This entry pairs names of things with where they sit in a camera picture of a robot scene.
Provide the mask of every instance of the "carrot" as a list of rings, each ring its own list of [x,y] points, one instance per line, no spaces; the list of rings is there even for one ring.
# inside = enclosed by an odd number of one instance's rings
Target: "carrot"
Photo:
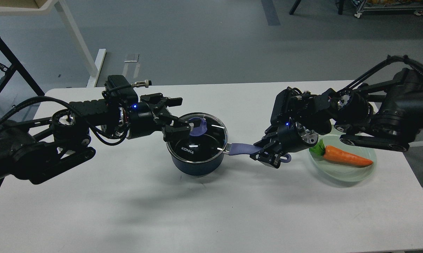
[[[324,146],[323,140],[320,140],[316,146],[310,148],[310,152],[321,155],[325,160],[349,165],[365,167],[373,163],[369,159],[338,149],[331,145]]]

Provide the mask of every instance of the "logo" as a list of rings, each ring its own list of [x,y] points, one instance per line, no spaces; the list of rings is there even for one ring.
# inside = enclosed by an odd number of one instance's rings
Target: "logo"
[[[190,149],[187,149],[187,148],[184,148],[184,147],[182,147],[181,149],[182,149],[183,151],[186,151],[186,152],[190,153],[190,154],[194,154],[194,151],[192,151],[192,150],[190,150]]]

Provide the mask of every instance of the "glass plate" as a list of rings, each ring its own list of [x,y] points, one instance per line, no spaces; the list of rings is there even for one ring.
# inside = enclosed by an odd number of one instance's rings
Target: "glass plate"
[[[324,160],[324,158],[322,158],[321,156],[309,152],[311,161],[314,163],[314,165],[316,165],[319,170],[323,171],[330,177],[340,181],[359,182],[368,178],[374,171],[375,164],[377,163],[377,156],[375,155],[374,149],[346,145],[339,140],[340,136],[341,132],[336,129],[333,129],[331,133],[324,136],[319,136],[319,138],[324,140],[325,146],[332,145],[334,147],[337,147],[338,149],[342,149],[344,151],[359,155],[361,157],[365,157],[369,160],[372,160],[374,163],[367,167],[344,165]]]

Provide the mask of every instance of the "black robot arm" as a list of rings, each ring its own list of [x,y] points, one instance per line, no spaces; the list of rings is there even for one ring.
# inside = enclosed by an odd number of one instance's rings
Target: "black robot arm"
[[[368,85],[363,83],[383,67],[404,62],[392,80]],[[386,95],[375,95],[384,91]],[[374,112],[370,102],[381,103]],[[349,145],[407,151],[423,128],[423,65],[407,56],[388,56],[340,91],[328,89],[320,95],[297,88],[279,93],[272,110],[271,125],[255,146],[259,152],[250,157],[265,165],[279,168],[281,157],[314,146],[318,135],[335,128],[345,134],[340,139]],[[359,136],[358,133],[370,136]]]
[[[117,145],[126,138],[147,136],[154,131],[162,131],[164,141],[187,138],[193,125],[180,121],[167,109],[181,105],[182,98],[171,99],[155,93],[141,96],[139,100],[133,88],[149,85],[148,80],[129,84],[123,76],[109,76],[103,99],[66,103],[40,96],[20,103],[0,119],[0,179],[12,174],[40,184],[90,160],[96,153],[88,146],[90,133],[107,145]],[[56,102],[67,109],[43,119],[8,120],[17,111],[43,101]],[[48,128],[33,136],[28,133],[30,128],[42,125]],[[54,140],[42,141],[49,136]]]

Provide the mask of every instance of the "green leaf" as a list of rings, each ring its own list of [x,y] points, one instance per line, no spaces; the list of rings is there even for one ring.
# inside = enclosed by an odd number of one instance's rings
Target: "green leaf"
[[[310,152],[323,156],[325,154],[324,141],[321,139],[314,147],[309,148]]]

